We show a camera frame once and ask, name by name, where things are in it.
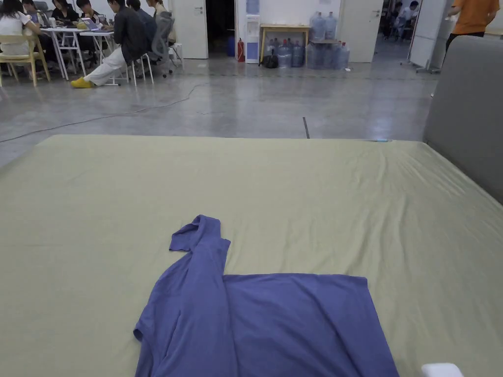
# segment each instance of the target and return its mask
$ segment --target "concrete floor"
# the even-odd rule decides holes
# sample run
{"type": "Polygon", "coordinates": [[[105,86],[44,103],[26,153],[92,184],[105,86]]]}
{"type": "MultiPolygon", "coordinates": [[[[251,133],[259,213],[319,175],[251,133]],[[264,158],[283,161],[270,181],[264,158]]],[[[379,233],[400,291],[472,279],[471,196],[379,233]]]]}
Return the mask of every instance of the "concrete floor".
{"type": "Polygon", "coordinates": [[[61,133],[305,138],[305,118],[311,138],[420,140],[438,76],[400,65],[405,45],[380,41],[376,51],[351,72],[187,60],[185,72],[137,88],[73,90],[61,78],[33,88],[4,77],[0,166],[61,133]]]}

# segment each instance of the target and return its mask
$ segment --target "floor cable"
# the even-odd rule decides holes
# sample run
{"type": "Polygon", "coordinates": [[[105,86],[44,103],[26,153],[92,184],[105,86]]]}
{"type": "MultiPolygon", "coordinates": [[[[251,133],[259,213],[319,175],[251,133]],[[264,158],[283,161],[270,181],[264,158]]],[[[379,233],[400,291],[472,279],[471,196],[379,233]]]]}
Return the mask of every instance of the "floor cable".
{"type": "Polygon", "coordinates": [[[21,139],[22,137],[25,137],[25,136],[29,136],[29,135],[33,135],[33,134],[37,134],[39,132],[45,132],[45,131],[51,131],[51,130],[57,130],[58,128],[63,128],[63,127],[68,127],[68,126],[74,126],[76,124],[82,124],[82,123],[87,123],[87,122],[92,122],[92,121],[97,121],[97,120],[100,120],[100,119],[108,119],[108,118],[114,118],[114,117],[122,117],[124,115],[130,115],[130,114],[137,114],[137,113],[141,113],[142,111],[146,111],[146,110],[152,110],[152,109],[162,109],[162,108],[167,108],[167,107],[170,107],[170,106],[173,106],[173,105],[176,105],[176,104],[179,104],[180,102],[183,102],[183,101],[186,101],[188,99],[190,99],[190,95],[192,94],[192,92],[194,90],[196,90],[196,88],[198,86],[204,86],[208,84],[207,82],[203,83],[203,84],[197,84],[196,86],[194,86],[192,88],[192,90],[189,92],[189,94],[181,99],[181,100],[178,100],[178,101],[175,101],[175,102],[172,102],[170,104],[167,104],[167,105],[159,105],[159,106],[151,106],[151,107],[146,107],[146,108],[143,108],[143,109],[139,109],[139,110],[135,110],[135,111],[128,111],[128,112],[125,112],[125,113],[120,113],[120,114],[112,114],[112,115],[106,115],[104,117],[98,117],[98,118],[92,118],[92,119],[87,119],[85,121],[79,121],[79,122],[73,122],[73,123],[67,123],[67,124],[62,124],[62,125],[59,125],[59,126],[55,126],[55,127],[51,127],[51,128],[44,128],[44,129],[41,129],[41,130],[35,130],[35,131],[31,131],[31,132],[28,132],[26,134],[23,134],[23,135],[19,135],[19,136],[16,136],[16,137],[12,137],[10,139],[4,139],[4,140],[0,140],[0,143],[5,143],[7,141],[12,141],[12,140],[17,140],[17,139],[21,139]]]}

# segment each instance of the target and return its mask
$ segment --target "white pants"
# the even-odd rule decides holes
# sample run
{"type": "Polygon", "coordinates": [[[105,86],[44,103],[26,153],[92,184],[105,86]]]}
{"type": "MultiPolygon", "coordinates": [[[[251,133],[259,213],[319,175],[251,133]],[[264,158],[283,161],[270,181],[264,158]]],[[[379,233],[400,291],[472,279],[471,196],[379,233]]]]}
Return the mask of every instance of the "white pants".
{"type": "Polygon", "coordinates": [[[126,60],[122,55],[122,49],[118,47],[110,56],[103,59],[103,63],[99,67],[84,77],[84,80],[91,81],[95,85],[104,85],[125,64],[126,60]]]}

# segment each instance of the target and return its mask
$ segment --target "red fire extinguisher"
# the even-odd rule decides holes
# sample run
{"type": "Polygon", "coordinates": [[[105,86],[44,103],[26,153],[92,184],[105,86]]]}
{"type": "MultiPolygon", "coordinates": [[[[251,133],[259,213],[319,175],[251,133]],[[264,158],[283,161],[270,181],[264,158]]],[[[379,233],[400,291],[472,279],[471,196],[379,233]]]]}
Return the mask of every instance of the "red fire extinguisher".
{"type": "Polygon", "coordinates": [[[241,40],[241,38],[237,43],[237,60],[239,63],[244,62],[244,42],[241,40]]]}

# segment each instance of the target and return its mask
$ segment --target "yellow shoe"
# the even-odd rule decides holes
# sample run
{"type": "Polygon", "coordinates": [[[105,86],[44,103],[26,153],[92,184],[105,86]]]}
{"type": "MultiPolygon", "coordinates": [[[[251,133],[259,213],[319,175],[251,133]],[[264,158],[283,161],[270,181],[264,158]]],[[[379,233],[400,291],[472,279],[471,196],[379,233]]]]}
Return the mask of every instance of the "yellow shoe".
{"type": "Polygon", "coordinates": [[[90,81],[84,80],[83,77],[79,78],[78,80],[72,81],[70,84],[75,89],[89,89],[89,88],[93,87],[93,83],[90,81]]]}

